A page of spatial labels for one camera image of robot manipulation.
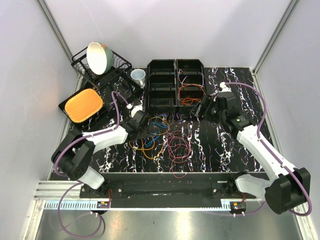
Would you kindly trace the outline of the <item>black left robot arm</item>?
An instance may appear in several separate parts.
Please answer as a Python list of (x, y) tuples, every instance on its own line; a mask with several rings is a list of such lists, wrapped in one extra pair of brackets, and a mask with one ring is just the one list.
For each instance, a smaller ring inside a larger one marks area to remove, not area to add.
[(105, 148), (121, 145), (151, 135), (150, 116), (137, 110), (126, 121), (109, 128), (82, 132), (74, 129), (65, 136), (51, 156), (54, 171), (59, 176), (66, 176), (90, 187), (90, 192), (97, 198), (108, 193), (105, 178), (90, 164), (92, 156)]

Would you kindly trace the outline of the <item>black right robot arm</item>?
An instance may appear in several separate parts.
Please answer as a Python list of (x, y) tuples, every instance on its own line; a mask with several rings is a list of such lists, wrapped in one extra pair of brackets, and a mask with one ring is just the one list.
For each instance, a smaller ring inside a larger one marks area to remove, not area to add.
[(294, 208), (307, 203), (308, 211), (305, 214), (310, 214), (310, 173), (304, 167), (296, 168), (266, 140), (258, 125), (242, 112), (231, 91), (204, 94), (191, 112), (197, 118), (221, 124), (254, 156), (267, 174), (268, 179), (249, 173), (236, 174), (227, 185), (230, 197), (236, 199), (244, 193), (253, 195), (265, 201), (278, 215), (292, 212)]

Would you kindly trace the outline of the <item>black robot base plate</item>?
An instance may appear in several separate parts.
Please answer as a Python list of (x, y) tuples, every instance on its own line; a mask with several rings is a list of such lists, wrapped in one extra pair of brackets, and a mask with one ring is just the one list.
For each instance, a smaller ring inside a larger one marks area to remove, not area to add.
[(173, 210), (196, 208), (226, 209), (222, 200), (253, 199), (248, 193), (235, 193), (228, 181), (233, 173), (104, 173), (106, 182), (99, 190), (87, 185), (80, 189), (80, 198), (111, 197), (112, 209)]

